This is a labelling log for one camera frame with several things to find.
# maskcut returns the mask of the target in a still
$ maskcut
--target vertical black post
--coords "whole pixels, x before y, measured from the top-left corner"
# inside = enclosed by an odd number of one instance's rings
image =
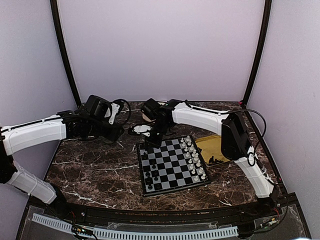
[[[254,83],[256,80],[262,52],[264,50],[264,45],[265,45],[265,40],[266,40],[266,35],[267,35],[267,30],[268,30],[268,24],[269,24],[269,18],[270,18],[270,12],[271,12],[271,4],[272,4],[272,0],[265,0],[259,41],[258,41],[258,45],[256,48],[249,81],[246,86],[246,90],[245,90],[243,100],[242,100],[242,103],[245,106],[248,104],[252,89],[254,87]]]
[[[72,74],[72,70],[71,70],[71,66],[70,66],[70,62],[69,62],[69,58],[68,58],[68,54],[67,54],[67,49],[66,49],[65,40],[64,40],[64,36],[63,36],[63,32],[62,32],[61,22],[60,22],[60,17],[59,17],[58,3],[57,3],[57,0],[50,0],[50,3],[51,3],[51,11],[52,11],[52,17],[53,17],[56,38],[58,40],[60,54],[62,57],[65,73],[68,78],[75,103],[79,107],[82,102],[81,102],[79,92],[78,92],[78,89],[76,86],[74,75]]]

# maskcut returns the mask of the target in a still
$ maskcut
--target white wall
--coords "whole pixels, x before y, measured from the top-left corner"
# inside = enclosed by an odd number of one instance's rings
[[[320,1],[272,5],[248,107],[265,116],[266,143],[312,236],[320,239]]]
[[[73,110],[50,1],[2,0],[0,4],[0,123],[15,125]],[[57,142],[32,147],[15,160],[43,178]],[[0,184],[0,239],[16,238],[27,196]]]
[[[240,101],[264,0],[60,0],[82,101]]]

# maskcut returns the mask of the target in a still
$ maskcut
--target vent grille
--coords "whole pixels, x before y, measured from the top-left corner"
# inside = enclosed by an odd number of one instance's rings
[[[61,232],[72,233],[72,225],[58,219],[34,213],[32,221]],[[238,236],[238,228],[236,226],[205,231],[172,233],[116,231],[87,226],[85,228],[92,230],[100,240],[215,240]]]

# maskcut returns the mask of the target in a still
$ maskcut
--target marble tabletop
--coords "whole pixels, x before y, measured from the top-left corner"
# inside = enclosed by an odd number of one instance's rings
[[[185,211],[235,206],[256,201],[250,182],[233,162],[208,167],[212,183],[173,193],[143,197],[137,143],[142,136],[128,135],[128,127],[143,123],[142,102],[131,102],[132,115],[125,125],[125,133],[115,143],[99,137],[91,141],[64,140],[48,170],[46,181],[57,185],[68,202],[119,210]],[[197,105],[216,110],[241,109],[236,102],[198,102]],[[124,109],[117,121],[128,116]],[[244,116],[253,145],[258,138]],[[192,135],[195,139],[212,135],[200,128],[177,125],[172,137]],[[257,155],[275,181],[275,174],[259,145]]]

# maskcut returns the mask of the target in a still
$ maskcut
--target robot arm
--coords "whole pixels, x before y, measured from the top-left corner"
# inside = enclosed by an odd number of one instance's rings
[[[52,204],[57,213],[68,214],[63,212],[65,209],[61,210],[65,198],[60,190],[25,170],[12,155],[54,140],[103,136],[116,141],[124,133],[122,125],[114,123],[123,106],[121,100],[108,102],[91,95],[76,111],[63,111],[42,120],[0,128],[0,183]]]
[[[254,154],[241,114],[193,106],[179,100],[170,100],[160,105],[152,98],[143,105],[141,111],[154,121],[153,126],[138,125],[129,130],[133,134],[142,132],[145,143],[150,147],[159,148],[163,135],[176,124],[191,125],[220,135],[222,154],[242,169],[255,190],[258,202],[274,207],[277,188]]]

